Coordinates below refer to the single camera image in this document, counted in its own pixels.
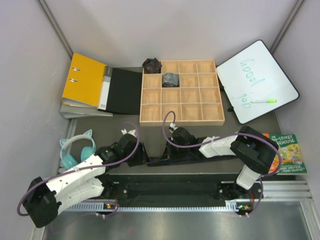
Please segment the brown blue striped tie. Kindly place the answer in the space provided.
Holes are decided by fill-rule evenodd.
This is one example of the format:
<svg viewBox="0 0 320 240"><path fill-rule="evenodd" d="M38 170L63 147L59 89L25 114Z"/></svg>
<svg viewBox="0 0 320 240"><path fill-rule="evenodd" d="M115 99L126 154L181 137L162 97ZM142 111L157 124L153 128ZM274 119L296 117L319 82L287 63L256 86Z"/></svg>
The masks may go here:
<svg viewBox="0 0 320 240"><path fill-rule="evenodd" d="M148 167L161 167L161 166L177 166L177 165L188 165L197 163L209 163L216 161L233 160L237 157L235 155L222 155L213 156L206 158L205 156L192 155L192 154L164 154L161 157L151 157L150 161L147 162Z"/></svg>

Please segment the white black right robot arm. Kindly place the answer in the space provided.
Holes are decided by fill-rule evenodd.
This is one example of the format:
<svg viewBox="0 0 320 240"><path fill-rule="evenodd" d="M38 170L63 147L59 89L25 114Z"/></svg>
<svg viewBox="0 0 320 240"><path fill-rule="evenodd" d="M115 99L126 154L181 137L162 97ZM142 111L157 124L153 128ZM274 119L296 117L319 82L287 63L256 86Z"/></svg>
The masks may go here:
<svg viewBox="0 0 320 240"><path fill-rule="evenodd" d="M276 174L282 166L279 145L248 126L226 136L206 137L202 141L196 140L185 128L176 127L174 123L169 129L171 138L168 138L165 133L163 136L176 148L197 150L207 159L232 156L242 161L244 166L235 183L231 186L225 184L217 186L218 194L224 200L245 198L249 195L257 180L270 175L269 171L276 157L278 157L278 165L273 174Z"/></svg>

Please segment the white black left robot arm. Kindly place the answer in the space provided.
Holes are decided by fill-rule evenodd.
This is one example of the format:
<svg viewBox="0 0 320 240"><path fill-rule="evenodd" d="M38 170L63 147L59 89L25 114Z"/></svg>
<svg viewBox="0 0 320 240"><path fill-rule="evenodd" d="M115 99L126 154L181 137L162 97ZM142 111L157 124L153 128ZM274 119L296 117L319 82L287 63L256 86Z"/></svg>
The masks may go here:
<svg viewBox="0 0 320 240"><path fill-rule="evenodd" d="M77 161L67 152L79 140L88 140ZM60 140L60 160L65 172L54 177L35 178L29 185L22 205L37 228L50 224L69 207L92 198L109 198L114 183L107 172L125 162L129 166L143 164L147 157L142 142L137 141L136 130L122 130L119 141L97 148L92 130L70 139Z"/></svg>

